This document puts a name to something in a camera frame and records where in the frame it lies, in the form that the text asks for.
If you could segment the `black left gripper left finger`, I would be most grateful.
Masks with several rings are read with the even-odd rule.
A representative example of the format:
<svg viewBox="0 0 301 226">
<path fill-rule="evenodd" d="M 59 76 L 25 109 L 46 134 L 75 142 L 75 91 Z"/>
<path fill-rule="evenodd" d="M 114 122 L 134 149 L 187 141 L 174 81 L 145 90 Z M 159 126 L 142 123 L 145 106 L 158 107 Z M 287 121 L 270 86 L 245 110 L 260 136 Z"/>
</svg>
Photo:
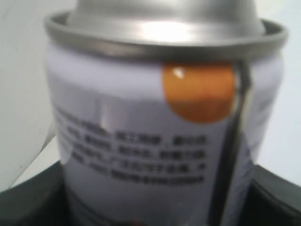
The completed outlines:
<svg viewBox="0 0 301 226">
<path fill-rule="evenodd" d="M 0 193 L 2 226 L 69 226 L 63 171 L 59 162 Z"/>
</svg>

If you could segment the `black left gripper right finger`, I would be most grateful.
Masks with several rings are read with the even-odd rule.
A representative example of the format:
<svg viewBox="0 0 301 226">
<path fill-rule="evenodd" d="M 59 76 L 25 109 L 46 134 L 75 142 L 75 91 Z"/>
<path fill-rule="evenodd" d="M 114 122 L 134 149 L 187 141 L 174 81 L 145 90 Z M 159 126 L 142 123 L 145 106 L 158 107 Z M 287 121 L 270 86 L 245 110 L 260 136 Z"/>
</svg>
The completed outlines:
<svg viewBox="0 0 301 226">
<path fill-rule="evenodd" d="M 301 187 L 257 166 L 244 205 L 245 226 L 299 226 Z"/>
</svg>

